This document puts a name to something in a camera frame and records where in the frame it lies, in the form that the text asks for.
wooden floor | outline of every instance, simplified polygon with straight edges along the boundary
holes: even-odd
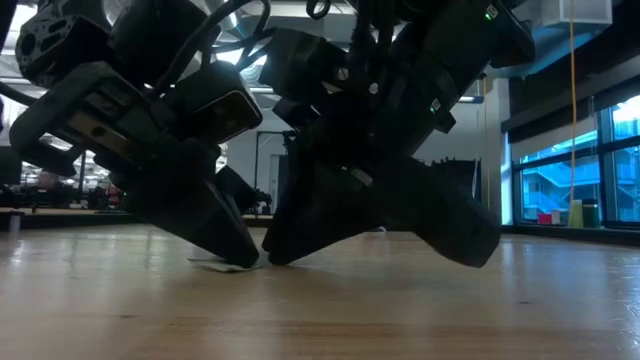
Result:
[[[0,236],[3,360],[640,359],[634,249],[506,237],[476,270],[374,233],[228,275],[148,226]]]

wall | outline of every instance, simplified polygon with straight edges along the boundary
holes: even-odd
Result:
[[[254,184],[256,133],[258,131],[281,132],[291,130],[280,118],[270,111],[264,111],[262,124],[247,131],[227,143],[227,165],[231,166],[249,185],[269,192],[269,176],[272,155],[285,155],[284,140],[281,135],[264,134],[260,136],[258,158],[258,183]]]
[[[489,85],[485,104],[458,104],[453,110],[457,123],[447,135],[436,132],[416,151],[414,158],[430,164],[449,157],[458,160],[482,159],[482,197],[486,205],[503,223],[511,222],[510,149],[500,122],[509,118],[508,81],[496,80]],[[485,128],[484,113],[487,112]],[[256,131],[284,131],[289,127],[271,112],[265,112],[263,124],[228,142],[228,165],[251,186],[254,184]],[[286,150],[280,135],[260,137],[257,187],[270,191],[272,155],[284,155]]]
[[[597,116],[593,114],[590,117],[581,119],[576,124],[576,137],[584,135],[588,132],[598,129]],[[571,140],[573,137],[573,125],[565,125],[543,134],[535,135],[523,141],[513,144],[512,158],[519,161],[520,158],[534,154],[540,150],[547,149],[556,144]]]
[[[511,146],[501,124],[511,116],[509,111],[509,80],[487,80],[487,96],[480,112],[480,122],[485,121],[486,146],[482,162],[482,199],[496,214],[503,225],[513,224],[511,196]]]
[[[426,164],[439,161],[445,157],[456,160],[474,160],[481,155],[484,147],[484,123],[480,123],[480,112],[483,105],[458,104],[453,107],[451,114],[456,119],[456,125],[449,134],[434,132],[418,148],[413,155],[415,159],[423,160]]]

wire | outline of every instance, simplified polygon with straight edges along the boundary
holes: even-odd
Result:
[[[570,0],[569,5],[569,39],[571,42],[571,98],[573,106],[573,122],[571,126],[572,140],[571,140],[571,185],[569,188],[569,226],[573,221],[573,199],[574,199],[574,185],[576,176],[576,127],[578,124],[578,99],[576,94],[576,49],[575,49],[575,29],[574,29],[574,16],[575,16],[575,0]]]
[[[264,5],[264,9],[262,10],[260,19],[256,24],[255,30],[253,30],[253,36],[258,35],[261,32],[264,32],[264,29],[267,27],[267,22],[269,22],[269,17],[271,16],[271,2],[269,2],[268,0],[266,1],[263,0],[262,4]],[[253,51],[254,46],[255,44],[251,44],[245,47],[244,50],[242,51],[242,55],[240,55],[240,60],[238,62],[246,61],[249,55],[251,55],[251,52]]]
[[[171,62],[171,66],[169,66],[169,69],[167,69],[165,74],[158,80],[156,87],[150,92],[149,97],[152,100],[157,99],[180,77],[180,74],[182,74],[187,64],[189,64],[189,61],[191,61],[195,53],[201,48],[203,42],[206,40],[205,37],[214,26],[218,25],[220,21],[231,15],[231,13],[252,1],[254,0],[229,0],[209,15],[193,34],[189,36],[182,47],[180,47],[180,50],[178,50],[178,53]],[[259,1],[263,4],[269,2],[269,0]]]
[[[383,63],[387,58],[391,43],[393,42],[394,2],[393,0],[377,0],[376,12],[380,21],[378,27],[378,43],[376,44],[375,61],[372,69],[372,77],[377,79],[382,72]]]
[[[313,20],[321,20],[329,14],[331,0],[324,0],[324,6],[319,12],[316,12],[316,6],[318,6],[318,0],[307,0],[307,15]]]
[[[489,127],[487,126],[487,78],[482,80],[482,88],[484,94],[484,155],[485,162],[489,162]],[[491,171],[487,164],[484,164],[487,168],[487,208],[491,210]]]
[[[252,46],[255,46],[257,43],[259,43],[260,41],[269,38],[271,36],[273,36],[273,34],[275,34],[276,32],[276,28],[270,28],[267,29],[259,34],[253,35],[251,37],[242,39],[240,41],[235,41],[229,44],[225,44],[225,45],[220,45],[220,46],[214,46],[213,47],[213,53],[214,54],[221,54],[221,53],[225,53],[225,52],[229,52],[229,51],[234,51],[234,50],[238,50],[238,49],[242,49],[246,46],[249,46],[251,44],[253,44]]]
[[[238,63],[236,64],[236,70],[242,71],[253,65],[253,63],[258,61],[258,59],[265,56],[269,52],[269,49],[271,49],[271,43],[268,43],[262,48],[258,49],[256,52],[251,54],[251,56],[244,59],[244,61],[238,61]]]
[[[348,67],[352,74],[364,74],[368,60],[368,45],[371,40],[371,20],[374,15],[374,3],[358,1],[356,26],[351,34],[351,46],[348,53]]]
[[[211,32],[211,36],[209,38],[211,43],[215,43],[220,37],[221,33],[222,33],[222,28],[220,26],[216,26],[215,28],[213,28],[213,31]],[[202,60],[200,61],[200,70],[206,68],[211,64],[212,56],[213,56],[213,48],[209,45],[205,45],[204,48],[202,49]]]
[[[31,106],[35,104],[36,101],[38,101],[38,99],[31,97],[27,94],[24,94],[12,88],[11,86],[3,83],[2,81],[0,81],[0,94],[25,106]]]

glass wall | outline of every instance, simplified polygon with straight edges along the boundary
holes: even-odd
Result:
[[[640,227],[640,96],[596,117],[598,130],[576,137],[574,199],[598,208],[591,212],[598,215],[593,227]],[[514,165],[520,179],[514,199],[520,207],[517,222],[540,223],[541,215],[568,212],[571,147],[568,139]]]
[[[600,201],[600,164],[597,156],[576,159],[574,200]],[[523,218],[537,220],[539,214],[568,211],[571,160],[522,171]]]
[[[617,220],[640,222],[640,147],[618,150],[614,159]]]
[[[38,96],[41,93],[31,92],[30,95]],[[26,110],[26,106],[7,98],[2,100],[4,102],[2,114],[4,130],[0,133],[0,147],[4,150],[10,149],[11,146],[8,135],[11,125]],[[40,141],[61,150],[71,148],[71,144],[50,134],[44,135]],[[110,199],[110,197],[113,194],[118,194],[119,190],[114,189],[110,183],[109,172],[95,164],[94,155],[91,151],[86,152],[84,177],[82,178],[82,156],[75,160],[76,175],[71,178],[49,173],[26,162],[21,162],[20,169],[19,158],[15,153],[13,156],[3,156],[0,161],[0,171],[16,170],[20,172],[20,177],[19,182],[11,180],[11,183],[0,183],[0,207],[94,210],[116,208],[119,201]],[[18,159],[17,168],[11,163],[12,157]]]
[[[611,109],[613,139],[623,140],[640,135],[640,96],[636,96]]]

screw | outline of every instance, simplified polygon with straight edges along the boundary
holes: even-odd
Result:
[[[371,95],[375,95],[378,93],[378,84],[377,83],[373,83],[371,85],[369,85],[369,93]]]
[[[338,80],[345,81],[349,79],[349,69],[340,68],[338,69]]]

